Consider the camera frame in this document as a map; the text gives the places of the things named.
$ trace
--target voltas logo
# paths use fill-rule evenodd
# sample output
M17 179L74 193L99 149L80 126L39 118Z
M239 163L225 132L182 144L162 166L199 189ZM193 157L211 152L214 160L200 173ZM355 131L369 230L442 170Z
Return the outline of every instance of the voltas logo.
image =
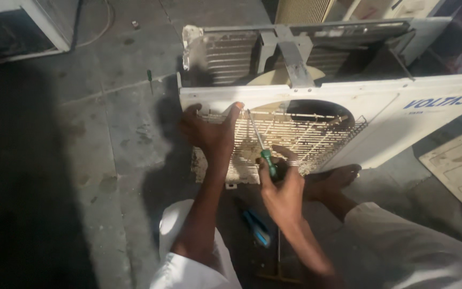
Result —
M432 107L444 107L446 105L453 105L453 104L462 104L462 96L459 97L447 97L447 98L429 98L429 99L419 99L411 101L408 105L404 107L406 108L432 108Z

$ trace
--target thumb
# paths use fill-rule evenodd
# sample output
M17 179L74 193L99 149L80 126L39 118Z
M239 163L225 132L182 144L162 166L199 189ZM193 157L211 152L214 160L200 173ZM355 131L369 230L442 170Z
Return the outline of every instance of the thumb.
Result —
M272 179L270 179L270 172L268 171L268 164L264 158L259 159L260 167L258 168L258 174L260 176L261 188L274 187Z
M233 103L231 110L229 111L228 117L226 117L226 120L224 122L227 125L234 128L234 125L236 124L236 120L240 116L240 111L242 110L243 107L244 107L244 104L242 102Z

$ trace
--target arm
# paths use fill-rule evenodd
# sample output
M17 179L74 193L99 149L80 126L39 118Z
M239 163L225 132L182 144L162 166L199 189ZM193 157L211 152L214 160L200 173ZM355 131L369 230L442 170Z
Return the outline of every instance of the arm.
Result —
M202 149L208 168L170 251L209 266L213 262L217 207L234 148L234 124L243 104L235 103L222 124L207 123L197 118L200 108L198 104L185 111L180 130L192 145Z
M280 146L272 146L289 161L297 160L297 154ZM259 176L261 196L268 213L292 245L304 266L313 273L315 285L322 288L343 288L330 260L325 256L307 221L302 217L302 192L304 178L299 167L289 167L283 183L276 187L270 179L266 161L260 159Z

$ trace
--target hand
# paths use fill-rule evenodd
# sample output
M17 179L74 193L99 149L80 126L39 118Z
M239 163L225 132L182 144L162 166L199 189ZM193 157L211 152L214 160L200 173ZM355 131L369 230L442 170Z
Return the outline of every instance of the hand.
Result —
M285 147L273 145L272 149L289 161L297 160L297 154ZM270 178L267 162L262 158L259 161L258 172L263 202L274 222L286 235L286 230L302 225L305 221L302 218L304 178L299 174L299 167L288 167L284 180L276 186ZM278 163L279 169L286 167L286 162L282 159L272 158L272 161Z
M179 123L179 129L190 144L201 148L208 164L225 163L231 159L234 148L234 125L244 104L235 102L222 124L208 123L197 117L201 104L187 108Z

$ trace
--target green screwdriver handle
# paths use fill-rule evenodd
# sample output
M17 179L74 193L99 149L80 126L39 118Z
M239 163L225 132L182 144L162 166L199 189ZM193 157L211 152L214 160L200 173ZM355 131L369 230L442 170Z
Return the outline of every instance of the green screwdriver handle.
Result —
M270 150L262 150L261 157L264 158L268 163L268 172L270 173L270 178L273 180L277 179L277 169L274 163L272 163L272 154L270 153Z

